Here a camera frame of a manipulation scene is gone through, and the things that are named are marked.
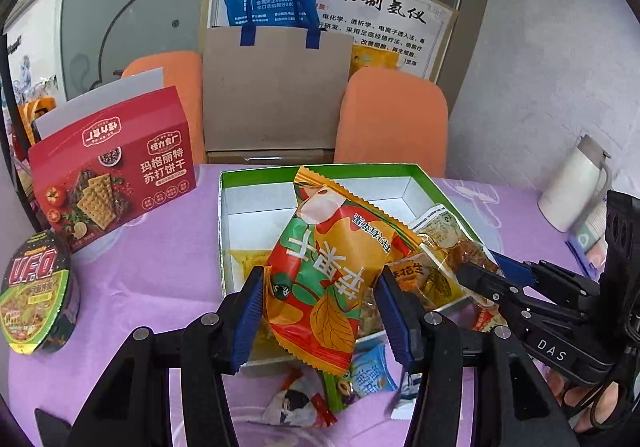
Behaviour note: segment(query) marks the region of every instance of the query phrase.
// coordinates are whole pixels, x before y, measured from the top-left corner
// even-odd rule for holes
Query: screw
[[[507,326],[496,326],[494,333],[501,339],[508,339],[511,337],[511,330]]]
[[[200,317],[200,322],[205,326],[213,326],[220,320],[217,313],[205,313],[202,317]]]
[[[149,336],[149,330],[146,328],[138,328],[133,332],[133,338],[136,341],[143,341]]]
[[[437,312],[428,312],[424,315],[424,321],[427,324],[431,324],[433,326],[437,326],[442,322],[442,315]]]

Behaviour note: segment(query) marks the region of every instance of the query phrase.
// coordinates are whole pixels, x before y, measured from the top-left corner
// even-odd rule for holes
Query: orange chair
[[[368,66],[349,80],[340,109],[335,163],[417,163],[442,178],[447,101],[432,82]]]
[[[202,56],[179,51],[149,55],[134,60],[122,77],[162,68],[164,87],[175,86],[189,124],[193,163],[206,162],[202,131]]]

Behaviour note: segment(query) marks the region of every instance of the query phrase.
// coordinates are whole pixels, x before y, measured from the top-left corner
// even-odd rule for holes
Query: blue bag strap
[[[298,0],[293,1],[293,11],[295,17],[296,27],[303,28],[302,21],[300,19],[300,11],[298,10]],[[309,18],[309,12],[305,13],[307,19]],[[251,6],[251,0],[246,0],[246,23],[242,25],[240,30],[240,45],[241,46],[253,46],[255,45],[255,23],[252,17],[253,7]],[[307,28],[306,31],[306,48],[310,50],[320,49],[320,29],[318,27]]]

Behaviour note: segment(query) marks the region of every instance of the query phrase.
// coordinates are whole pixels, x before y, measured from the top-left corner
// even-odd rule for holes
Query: noodle cup lid
[[[16,250],[0,288],[0,327],[12,350],[29,355],[47,340],[65,303],[70,264],[66,244],[53,231]]]

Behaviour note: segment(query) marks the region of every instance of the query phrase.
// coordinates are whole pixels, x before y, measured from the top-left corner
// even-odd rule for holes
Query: table
[[[90,244],[73,257],[81,308],[76,329],[58,352],[11,354],[10,407],[31,441],[41,445],[36,407],[73,423],[95,382],[130,332],[156,333],[186,326],[215,311],[222,300],[218,269],[218,183],[229,165],[197,168],[198,188],[158,207]],[[487,246],[519,261],[546,259],[577,271],[573,255],[536,205],[539,193],[458,180],[436,180]],[[392,376],[401,366],[387,347]],[[179,371],[172,370],[172,429],[184,447]],[[249,423],[261,415],[283,377],[225,377],[229,408],[242,446],[394,447],[404,442],[408,421],[388,419],[392,393],[361,400],[327,430],[282,430]],[[465,372],[458,445],[468,445],[472,423],[473,371]]]

